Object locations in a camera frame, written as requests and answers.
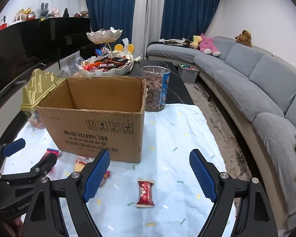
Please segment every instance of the gray sectional sofa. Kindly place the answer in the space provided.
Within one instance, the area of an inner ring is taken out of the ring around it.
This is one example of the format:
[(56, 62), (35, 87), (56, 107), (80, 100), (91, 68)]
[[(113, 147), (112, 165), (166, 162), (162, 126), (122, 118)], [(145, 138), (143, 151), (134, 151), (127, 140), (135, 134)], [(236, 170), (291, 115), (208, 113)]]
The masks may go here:
[(152, 44), (152, 60), (194, 64), (258, 165), (278, 230), (296, 226), (296, 68), (258, 47), (215, 37), (221, 55)]

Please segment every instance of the brown teddy bear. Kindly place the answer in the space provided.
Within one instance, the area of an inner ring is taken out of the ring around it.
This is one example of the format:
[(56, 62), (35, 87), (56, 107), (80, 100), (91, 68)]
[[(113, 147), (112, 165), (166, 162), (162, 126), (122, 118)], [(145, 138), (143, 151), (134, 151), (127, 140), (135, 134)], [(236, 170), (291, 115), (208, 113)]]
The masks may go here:
[(242, 34), (235, 37), (237, 43), (252, 47), (251, 45), (251, 32), (244, 30)]

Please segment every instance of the white ceramic bowl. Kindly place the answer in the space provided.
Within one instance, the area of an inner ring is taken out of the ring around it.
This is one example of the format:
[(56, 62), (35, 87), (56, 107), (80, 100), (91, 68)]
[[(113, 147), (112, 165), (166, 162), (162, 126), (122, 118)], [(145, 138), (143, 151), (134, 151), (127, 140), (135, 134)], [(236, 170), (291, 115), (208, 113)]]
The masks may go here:
[(114, 42), (122, 35), (123, 30), (103, 30), (87, 33), (88, 39), (93, 43)]
[[(130, 52), (127, 52), (126, 54), (123, 52), (119, 52), (119, 51), (113, 51), (113, 54), (109, 55), (109, 57), (122, 57), (126, 55), (126, 58), (129, 60), (129, 62), (127, 64), (125, 64), (123, 67), (119, 68), (119, 69), (111, 69), (107, 72), (103, 72), (101, 70), (95, 70), (94, 72), (90, 72), (87, 70), (83, 70), (83, 67), (81, 65), (78, 65), (78, 69), (79, 69), (79, 74), (86, 76), (86, 77), (93, 77), (93, 76), (122, 76), (124, 74), (126, 74), (127, 72), (131, 71), (134, 65), (134, 57)], [(88, 59), (89, 63), (94, 63), (97, 60), (100, 60), (101, 58), (103, 58), (102, 56), (99, 57), (91, 57)]]

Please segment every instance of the decorative bowl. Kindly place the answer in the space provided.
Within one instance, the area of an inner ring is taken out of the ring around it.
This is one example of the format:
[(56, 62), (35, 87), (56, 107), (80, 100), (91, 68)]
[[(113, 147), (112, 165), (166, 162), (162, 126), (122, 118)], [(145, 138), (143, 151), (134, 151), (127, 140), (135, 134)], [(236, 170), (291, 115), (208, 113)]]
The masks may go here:
[(122, 35), (123, 30), (99, 30), (87, 33), (88, 39), (93, 43), (115, 42)]

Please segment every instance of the gray storage box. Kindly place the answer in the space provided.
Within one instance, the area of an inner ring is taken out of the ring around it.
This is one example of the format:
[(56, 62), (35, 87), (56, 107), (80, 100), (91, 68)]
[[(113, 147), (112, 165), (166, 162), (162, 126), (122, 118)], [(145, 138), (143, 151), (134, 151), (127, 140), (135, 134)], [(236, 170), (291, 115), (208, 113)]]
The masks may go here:
[(184, 68), (184, 64), (179, 64), (179, 75), (183, 82), (195, 83), (196, 77), (199, 74), (199, 70), (195, 66), (191, 66), (191, 69)]

